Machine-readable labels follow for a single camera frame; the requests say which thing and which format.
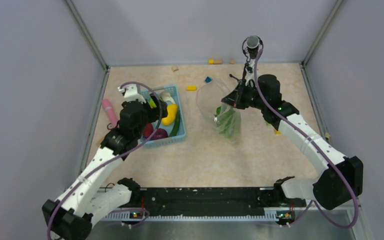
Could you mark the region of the clear zip top bag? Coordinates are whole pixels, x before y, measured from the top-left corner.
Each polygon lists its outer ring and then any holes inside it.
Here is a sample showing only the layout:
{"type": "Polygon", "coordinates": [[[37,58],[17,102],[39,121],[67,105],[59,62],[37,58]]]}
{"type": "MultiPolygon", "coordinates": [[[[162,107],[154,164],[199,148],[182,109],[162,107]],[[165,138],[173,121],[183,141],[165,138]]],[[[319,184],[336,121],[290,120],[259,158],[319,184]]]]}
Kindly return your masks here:
{"type": "Polygon", "coordinates": [[[196,92],[195,102],[205,122],[219,135],[234,143],[242,133],[241,113],[222,102],[232,91],[220,79],[209,77],[196,92]]]}

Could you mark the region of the green lettuce toy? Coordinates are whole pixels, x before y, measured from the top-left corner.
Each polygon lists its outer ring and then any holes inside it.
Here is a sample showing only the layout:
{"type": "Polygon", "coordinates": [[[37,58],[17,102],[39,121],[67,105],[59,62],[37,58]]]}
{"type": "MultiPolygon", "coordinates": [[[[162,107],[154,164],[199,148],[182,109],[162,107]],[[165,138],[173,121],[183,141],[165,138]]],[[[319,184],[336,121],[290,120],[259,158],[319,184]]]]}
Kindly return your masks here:
{"type": "Polygon", "coordinates": [[[228,105],[216,108],[214,123],[217,133],[229,140],[234,140],[241,134],[241,114],[228,105]]]}

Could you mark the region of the yellow mango toy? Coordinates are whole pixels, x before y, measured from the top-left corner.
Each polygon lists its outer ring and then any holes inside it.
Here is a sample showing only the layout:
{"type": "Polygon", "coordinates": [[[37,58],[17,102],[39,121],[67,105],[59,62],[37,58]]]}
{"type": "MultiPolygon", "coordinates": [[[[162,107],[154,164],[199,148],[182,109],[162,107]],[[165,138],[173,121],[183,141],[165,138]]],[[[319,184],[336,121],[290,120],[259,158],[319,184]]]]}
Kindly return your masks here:
{"type": "Polygon", "coordinates": [[[163,125],[171,125],[176,120],[178,108],[178,105],[175,103],[172,103],[167,106],[167,116],[164,117],[161,121],[163,125]]]}

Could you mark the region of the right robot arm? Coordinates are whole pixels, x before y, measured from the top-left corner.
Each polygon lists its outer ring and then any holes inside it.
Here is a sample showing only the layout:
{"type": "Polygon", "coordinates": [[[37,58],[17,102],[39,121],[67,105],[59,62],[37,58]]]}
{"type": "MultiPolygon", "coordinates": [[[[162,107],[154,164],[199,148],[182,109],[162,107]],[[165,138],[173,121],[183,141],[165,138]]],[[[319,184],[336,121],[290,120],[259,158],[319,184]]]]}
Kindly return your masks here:
{"type": "Polygon", "coordinates": [[[258,77],[257,83],[247,85],[238,81],[236,88],[221,102],[236,109],[255,108],[263,119],[288,137],[311,162],[318,178],[285,177],[275,182],[273,200],[287,206],[293,199],[315,200],[326,210],[332,210],[352,196],[363,192],[363,162],[347,157],[334,149],[304,120],[296,107],[282,99],[281,84],[272,74],[258,77]]]}

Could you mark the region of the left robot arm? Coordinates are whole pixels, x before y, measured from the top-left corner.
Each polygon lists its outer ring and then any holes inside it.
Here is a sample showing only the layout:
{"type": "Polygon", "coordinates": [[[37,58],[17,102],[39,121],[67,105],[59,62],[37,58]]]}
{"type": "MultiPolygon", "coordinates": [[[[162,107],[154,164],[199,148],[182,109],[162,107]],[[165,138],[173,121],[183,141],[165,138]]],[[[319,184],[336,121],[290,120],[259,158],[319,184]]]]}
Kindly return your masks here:
{"type": "Polygon", "coordinates": [[[46,237],[55,233],[64,240],[85,240],[93,227],[122,205],[134,207],[140,193],[125,184],[96,197],[103,181],[133,151],[141,147],[139,139],[148,124],[161,123],[167,117],[167,103],[151,94],[157,105],[151,107],[141,96],[122,103],[117,125],[108,132],[95,156],[81,175],[56,200],[47,200],[42,212],[47,225],[46,237]]]}

